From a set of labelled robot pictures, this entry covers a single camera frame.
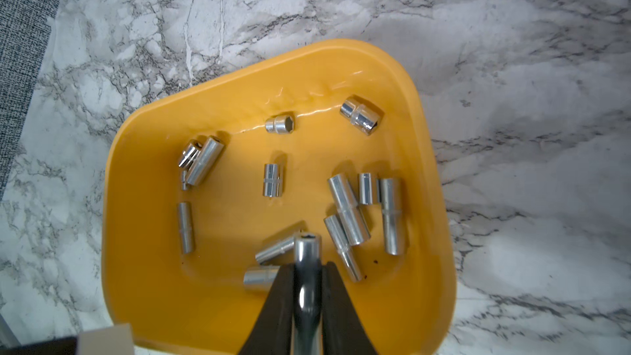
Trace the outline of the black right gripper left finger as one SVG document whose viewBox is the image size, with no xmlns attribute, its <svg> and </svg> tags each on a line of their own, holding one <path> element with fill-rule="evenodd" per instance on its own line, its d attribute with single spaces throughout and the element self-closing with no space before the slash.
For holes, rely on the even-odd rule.
<svg viewBox="0 0 631 355">
<path fill-rule="evenodd" d="M 279 268 L 256 323 L 238 354 L 291 353 L 294 271 L 294 264 Z"/>
</svg>

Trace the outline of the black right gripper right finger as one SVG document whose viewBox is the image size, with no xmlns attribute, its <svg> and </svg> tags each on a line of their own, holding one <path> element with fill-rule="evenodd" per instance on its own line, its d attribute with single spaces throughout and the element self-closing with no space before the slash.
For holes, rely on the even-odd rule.
<svg viewBox="0 0 631 355">
<path fill-rule="evenodd" d="M 322 266 L 321 315 L 324 354 L 377 354 L 333 262 Z"/>
</svg>

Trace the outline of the silver socket short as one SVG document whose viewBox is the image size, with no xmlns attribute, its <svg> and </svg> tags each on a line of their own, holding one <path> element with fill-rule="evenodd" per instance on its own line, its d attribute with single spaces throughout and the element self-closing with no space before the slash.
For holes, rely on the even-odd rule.
<svg viewBox="0 0 631 355">
<path fill-rule="evenodd" d="M 291 134 L 295 128 L 295 120 L 291 114 L 281 114 L 268 118 L 265 123 L 265 130 L 268 133 L 284 135 Z"/>
</svg>

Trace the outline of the silver socket stubby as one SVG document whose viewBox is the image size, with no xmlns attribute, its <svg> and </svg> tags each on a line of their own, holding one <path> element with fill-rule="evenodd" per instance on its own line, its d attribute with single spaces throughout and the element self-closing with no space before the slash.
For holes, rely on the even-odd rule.
<svg viewBox="0 0 631 355">
<path fill-rule="evenodd" d="M 380 203 L 380 180 L 376 174 L 358 174 L 359 203 L 361 205 L 376 205 Z"/>
</svg>

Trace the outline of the silver socket small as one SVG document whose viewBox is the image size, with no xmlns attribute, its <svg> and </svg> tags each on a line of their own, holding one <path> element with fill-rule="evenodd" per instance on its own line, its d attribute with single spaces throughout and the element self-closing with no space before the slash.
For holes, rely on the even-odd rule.
<svg viewBox="0 0 631 355">
<path fill-rule="evenodd" d="M 401 256 L 406 253 L 407 230 L 400 179 L 382 178 L 380 191 L 385 250 L 392 256 Z"/>
</svg>

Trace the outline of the yellow storage box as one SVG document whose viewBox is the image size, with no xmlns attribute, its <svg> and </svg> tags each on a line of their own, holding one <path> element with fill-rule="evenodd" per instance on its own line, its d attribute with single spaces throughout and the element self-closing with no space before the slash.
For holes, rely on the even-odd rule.
<svg viewBox="0 0 631 355">
<path fill-rule="evenodd" d="M 367 136 L 340 114 L 355 98 L 381 115 Z M 291 114 L 291 134 L 268 118 Z M 205 180 L 186 184 L 189 141 L 224 148 Z M 263 196 L 264 167 L 282 168 L 281 197 Z M 347 288 L 381 354 L 434 353 L 455 310 L 456 274 L 441 183 L 417 89 L 385 51 L 332 39 L 146 105 L 113 139 L 105 171 L 102 284 L 116 324 L 136 343 L 176 353 L 236 353 L 265 297 L 243 285 L 255 256 L 298 230 L 322 237 L 335 213 L 328 179 L 399 178 L 408 247 L 384 250 L 381 210 L 362 209 L 371 239 L 356 248 L 363 280 Z M 196 249 L 183 255 L 177 205 L 188 201 Z"/>
</svg>

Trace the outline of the silver socket long thin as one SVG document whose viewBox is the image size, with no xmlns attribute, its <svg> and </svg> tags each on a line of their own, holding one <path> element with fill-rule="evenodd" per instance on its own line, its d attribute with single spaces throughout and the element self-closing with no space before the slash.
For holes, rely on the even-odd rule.
<svg viewBox="0 0 631 355">
<path fill-rule="evenodd" d="M 351 281 L 362 281 L 363 275 L 361 273 L 361 269 L 355 259 L 352 247 L 343 230 L 340 218 L 338 215 L 331 215 L 324 219 L 324 223 Z"/>
</svg>

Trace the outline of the silver socket front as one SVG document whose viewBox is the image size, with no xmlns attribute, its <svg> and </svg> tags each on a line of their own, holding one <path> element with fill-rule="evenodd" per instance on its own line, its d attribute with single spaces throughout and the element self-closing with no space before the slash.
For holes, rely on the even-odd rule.
<svg viewBox="0 0 631 355">
<path fill-rule="evenodd" d="M 200 144 L 199 141 L 189 141 L 182 152 L 182 157 L 178 162 L 178 167 L 180 169 L 189 169 L 197 158 L 198 154 L 200 154 L 201 148 L 202 144 Z"/>
</svg>

